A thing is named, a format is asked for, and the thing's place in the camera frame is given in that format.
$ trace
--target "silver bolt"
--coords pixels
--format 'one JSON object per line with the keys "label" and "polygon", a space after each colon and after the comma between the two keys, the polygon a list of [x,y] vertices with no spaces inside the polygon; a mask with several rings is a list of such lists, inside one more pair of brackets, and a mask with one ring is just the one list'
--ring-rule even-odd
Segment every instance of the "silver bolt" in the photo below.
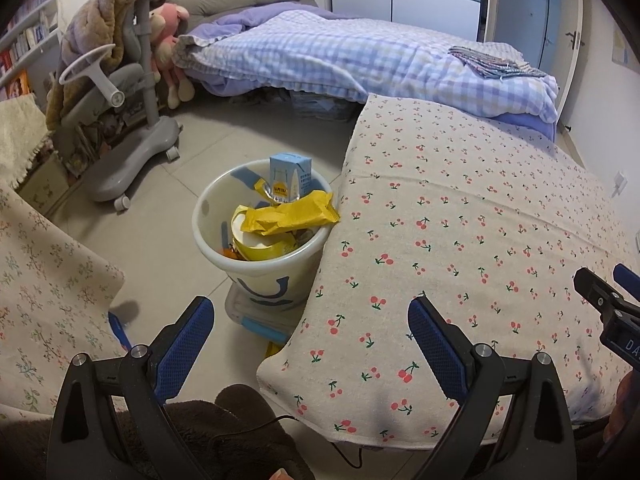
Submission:
{"label": "silver bolt", "polygon": [[146,355],[146,345],[135,345],[131,349],[131,356],[136,359],[144,357],[145,355]]}
{"label": "silver bolt", "polygon": [[492,353],[494,353],[494,351],[491,350],[491,347],[489,345],[480,343],[479,345],[476,345],[476,353],[480,357],[489,357]]}
{"label": "silver bolt", "polygon": [[76,354],[74,358],[71,359],[71,364],[73,366],[81,366],[86,362],[86,354]]}
{"label": "silver bolt", "polygon": [[538,354],[536,355],[536,358],[538,359],[538,362],[540,362],[540,364],[543,364],[543,365],[551,364],[551,356],[546,352],[538,352]]}

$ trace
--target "gray upholstered headboard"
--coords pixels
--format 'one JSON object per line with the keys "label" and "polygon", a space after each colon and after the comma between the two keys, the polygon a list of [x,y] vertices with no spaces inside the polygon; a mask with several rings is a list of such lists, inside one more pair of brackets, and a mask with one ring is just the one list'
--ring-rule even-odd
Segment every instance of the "gray upholstered headboard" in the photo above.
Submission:
{"label": "gray upholstered headboard", "polygon": [[169,3],[183,6],[189,11],[187,22],[180,25],[178,34],[185,34],[201,23],[214,22],[216,19],[240,12],[249,7],[258,7],[278,2],[299,2],[301,4],[318,6],[315,0],[167,0]]}

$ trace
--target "bookshelf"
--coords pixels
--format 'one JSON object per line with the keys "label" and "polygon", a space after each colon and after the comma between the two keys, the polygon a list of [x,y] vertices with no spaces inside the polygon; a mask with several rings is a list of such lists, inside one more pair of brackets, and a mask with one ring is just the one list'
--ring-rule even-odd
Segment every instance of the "bookshelf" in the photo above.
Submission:
{"label": "bookshelf", "polygon": [[62,36],[57,13],[58,0],[24,0],[0,32],[0,100],[16,95],[9,88],[15,89],[13,82],[19,78],[27,92],[35,91],[40,107],[46,105],[42,82],[56,67],[55,54],[46,53],[59,48]]}

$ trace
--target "bed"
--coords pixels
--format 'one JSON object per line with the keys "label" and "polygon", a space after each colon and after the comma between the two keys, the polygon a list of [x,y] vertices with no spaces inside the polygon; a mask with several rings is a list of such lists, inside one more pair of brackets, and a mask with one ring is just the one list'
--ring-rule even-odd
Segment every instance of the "bed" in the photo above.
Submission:
{"label": "bed", "polygon": [[190,22],[178,39],[174,61],[213,94],[273,86],[361,103],[370,93],[418,98],[555,139],[553,77],[484,79],[448,53],[451,46],[466,46],[523,61],[507,44],[339,16],[318,9],[313,0],[256,0],[236,12],[225,9],[224,16],[198,4],[197,25]]}
{"label": "bed", "polygon": [[[573,289],[635,261],[606,190],[542,134],[425,101],[372,95],[338,192],[342,220],[265,394],[331,441],[432,449],[457,404],[407,325],[426,295],[472,342],[554,360],[574,423],[610,413],[628,367]],[[508,410],[501,397],[485,435]]]}

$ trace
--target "gray chair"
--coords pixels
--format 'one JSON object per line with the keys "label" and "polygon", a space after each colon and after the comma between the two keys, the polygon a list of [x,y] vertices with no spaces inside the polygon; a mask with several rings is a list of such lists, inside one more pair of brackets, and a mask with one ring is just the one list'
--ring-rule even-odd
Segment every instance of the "gray chair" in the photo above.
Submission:
{"label": "gray chair", "polygon": [[147,124],[129,132],[82,176],[89,197],[96,202],[113,200],[117,211],[129,208],[127,188],[152,156],[166,152],[170,162],[180,156],[174,144],[182,127],[174,118],[158,114],[150,35],[149,0],[138,0],[125,20],[125,61],[117,70],[107,76],[100,68],[102,58],[115,46],[112,43],[79,57],[60,75],[61,85],[80,77],[89,77],[95,84],[62,119],[65,130],[94,123],[109,108],[122,106],[128,96],[142,90]]}

